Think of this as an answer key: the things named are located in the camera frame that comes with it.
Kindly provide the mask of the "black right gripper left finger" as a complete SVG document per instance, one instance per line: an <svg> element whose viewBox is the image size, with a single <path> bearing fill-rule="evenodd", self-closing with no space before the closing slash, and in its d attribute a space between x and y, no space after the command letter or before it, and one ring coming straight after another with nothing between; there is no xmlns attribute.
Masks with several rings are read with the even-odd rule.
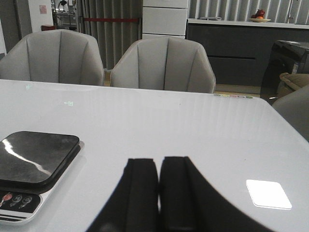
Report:
<svg viewBox="0 0 309 232"><path fill-rule="evenodd" d="M128 159L123 175L88 232L155 232L158 176L152 159Z"/></svg>

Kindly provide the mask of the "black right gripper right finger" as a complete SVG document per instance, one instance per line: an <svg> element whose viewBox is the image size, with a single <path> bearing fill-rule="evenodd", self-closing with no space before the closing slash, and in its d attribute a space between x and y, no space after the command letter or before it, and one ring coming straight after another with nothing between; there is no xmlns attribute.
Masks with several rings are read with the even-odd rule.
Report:
<svg viewBox="0 0 309 232"><path fill-rule="evenodd" d="M159 186L163 232L270 230L225 199L189 157L165 157Z"/></svg>

